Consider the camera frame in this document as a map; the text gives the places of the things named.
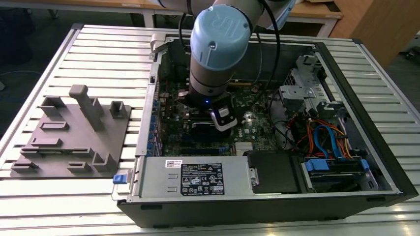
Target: white sticker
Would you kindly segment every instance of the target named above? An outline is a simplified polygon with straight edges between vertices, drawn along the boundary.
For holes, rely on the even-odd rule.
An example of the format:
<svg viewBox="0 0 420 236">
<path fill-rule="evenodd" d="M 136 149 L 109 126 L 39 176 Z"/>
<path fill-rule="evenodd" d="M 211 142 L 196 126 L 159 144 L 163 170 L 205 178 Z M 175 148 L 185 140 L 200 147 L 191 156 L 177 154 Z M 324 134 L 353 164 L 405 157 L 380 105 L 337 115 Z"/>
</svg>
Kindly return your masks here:
<svg viewBox="0 0 420 236">
<path fill-rule="evenodd" d="M 123 6 L 132 6 L 132 7 L 140 7 L 140 4 L 131 4 L 131 3 L 123 3 Z"/>
<path fill-rule="evenodd" d="M 167 160 L 167 168 L 181 168 L 183 160 Z"/>
</svg>

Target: light blue robot joint cap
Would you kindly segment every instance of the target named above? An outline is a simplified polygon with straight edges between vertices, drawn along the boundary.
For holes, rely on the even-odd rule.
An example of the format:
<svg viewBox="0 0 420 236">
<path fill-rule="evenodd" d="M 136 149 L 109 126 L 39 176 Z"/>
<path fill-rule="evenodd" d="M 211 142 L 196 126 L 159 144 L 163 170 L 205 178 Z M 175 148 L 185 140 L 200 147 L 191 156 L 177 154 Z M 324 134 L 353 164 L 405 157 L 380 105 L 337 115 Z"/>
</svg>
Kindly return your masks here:
<svg viewBox="0 0 420 236">
<path fill-rule="evenodd" d="M 251 26 L 244 14 L 227 5 L 201 11 L 191 35 L 192 55 L 208 70 L 232 68 L 247 52 Z"/>
</svg>

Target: yellow cable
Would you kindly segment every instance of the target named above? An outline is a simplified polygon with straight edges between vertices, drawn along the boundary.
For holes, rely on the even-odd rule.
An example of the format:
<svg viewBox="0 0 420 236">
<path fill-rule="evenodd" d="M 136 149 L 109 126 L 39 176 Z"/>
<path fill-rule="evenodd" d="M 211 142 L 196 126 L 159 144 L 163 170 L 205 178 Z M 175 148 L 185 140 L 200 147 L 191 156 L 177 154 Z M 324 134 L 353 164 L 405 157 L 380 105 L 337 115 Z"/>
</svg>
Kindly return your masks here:
<svg viewBox="0 0 420 236">
<path fill-rule="evenodd" d="M 347 152 L 347 155 L 349 156 L 349 158 L 353 158 L 352 155 L 349 154 L 349 151 L 348 151 L 348 139 L 344 140 L 344 143 L 345 143 L 345 152 Z"/>
</svg>

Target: robot logo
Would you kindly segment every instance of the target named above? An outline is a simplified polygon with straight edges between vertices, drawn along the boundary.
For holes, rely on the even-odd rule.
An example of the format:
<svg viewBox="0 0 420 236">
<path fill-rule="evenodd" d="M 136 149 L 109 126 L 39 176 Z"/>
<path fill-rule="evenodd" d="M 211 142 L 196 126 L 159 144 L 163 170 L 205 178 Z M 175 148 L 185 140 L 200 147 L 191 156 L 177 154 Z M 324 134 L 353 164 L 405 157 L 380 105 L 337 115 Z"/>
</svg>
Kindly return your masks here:
<svg viewBox="0 0 420 236">
<path fill-rule="evenodd" d="M 215 14 L 215 18 L 212 21 L 211 26 L 213 26 L 215 29 L 220 30 L 220 32 L 227 36 L 232 37 L 235 32 L 235 27 L 237 25 L 237 22 L 233 18 L 229 16 L 220 16 L 219 13 Z"/>
</svg>

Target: barcode sticker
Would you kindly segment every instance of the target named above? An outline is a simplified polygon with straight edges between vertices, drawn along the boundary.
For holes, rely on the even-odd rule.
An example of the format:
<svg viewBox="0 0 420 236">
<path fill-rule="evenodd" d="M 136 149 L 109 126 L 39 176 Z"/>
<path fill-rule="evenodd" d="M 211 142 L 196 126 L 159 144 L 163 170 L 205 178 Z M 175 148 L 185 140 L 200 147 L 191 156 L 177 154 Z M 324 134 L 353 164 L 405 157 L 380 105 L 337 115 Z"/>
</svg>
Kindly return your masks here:
<svg viewBox="0 0 420 236">
<path fill-rule="evenodd" d="M 183 160 L 167 160 L 165 167 L 167 168 L 181 168 Z"/>
</svg>

